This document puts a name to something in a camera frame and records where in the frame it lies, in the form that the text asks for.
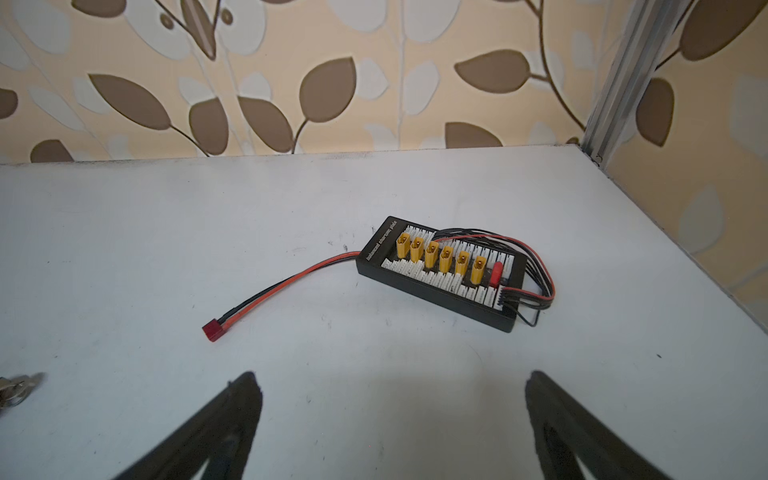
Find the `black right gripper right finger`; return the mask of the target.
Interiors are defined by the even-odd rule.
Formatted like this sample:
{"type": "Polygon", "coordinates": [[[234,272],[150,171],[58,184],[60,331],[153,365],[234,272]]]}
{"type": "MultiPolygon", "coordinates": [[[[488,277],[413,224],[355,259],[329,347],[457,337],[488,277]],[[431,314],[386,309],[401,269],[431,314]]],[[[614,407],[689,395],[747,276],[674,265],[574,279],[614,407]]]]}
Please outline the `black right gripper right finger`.
{"type": "Polygon", "coordinates": [[[536,454],[546,479],[666,479],[542,371],[525,385],[536,454]]]}

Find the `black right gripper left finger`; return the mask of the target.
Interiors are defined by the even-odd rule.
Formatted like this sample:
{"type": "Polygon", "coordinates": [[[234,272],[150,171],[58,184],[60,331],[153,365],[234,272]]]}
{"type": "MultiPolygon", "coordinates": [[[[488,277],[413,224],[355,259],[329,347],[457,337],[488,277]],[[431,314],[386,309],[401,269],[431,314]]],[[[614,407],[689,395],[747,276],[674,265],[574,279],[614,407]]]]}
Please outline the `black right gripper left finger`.
{"type": "Polygon", "coordinates": [[[243,477],[263,407],[263,392],[247,371],[153,450],[121,472],[119,479],[243,477]]]}

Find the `red black power lead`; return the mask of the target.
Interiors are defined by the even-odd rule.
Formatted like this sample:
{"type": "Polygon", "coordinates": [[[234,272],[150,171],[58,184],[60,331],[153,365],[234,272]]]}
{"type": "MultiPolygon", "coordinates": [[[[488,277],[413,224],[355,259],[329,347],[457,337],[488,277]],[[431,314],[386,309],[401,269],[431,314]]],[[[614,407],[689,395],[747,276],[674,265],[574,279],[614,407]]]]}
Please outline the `red black power lead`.
{"type": "Polygon", "coordinates": [[[219,318],[214,318],[202,327],[202,331],[206,338],[215,342],[221,338],[236,322],[241,320],[245,315],[259,306],[261,303],[268,300],[270,297],[280,293],[285,288],[291,286],[295,282],[303,279],[304,277],[329,266],[344,263],[347,261],[355,260],[360,254],[360,251],[350,251],[343,254],[339,254],[323,260],[307,269],[296,273],[282,281],[275,283],[274,285],[265,288],[264,290],[252,295],[240,304],[231,308],[225,312],[219,318]]]}

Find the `black parallel charging board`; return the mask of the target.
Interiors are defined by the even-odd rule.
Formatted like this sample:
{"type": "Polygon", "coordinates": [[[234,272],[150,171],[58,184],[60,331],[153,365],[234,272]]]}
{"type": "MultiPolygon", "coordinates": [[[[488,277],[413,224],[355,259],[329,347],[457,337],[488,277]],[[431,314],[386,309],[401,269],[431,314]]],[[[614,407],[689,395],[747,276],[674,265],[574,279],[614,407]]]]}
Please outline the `black parallel charging board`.
{"type": "Polygon", "coordinates": [[[356,258],[358,272],[454,313],[509,333],[518,301],[503,294],[524,286],[529,260],[473,234],[389,216],[356,258]]]}

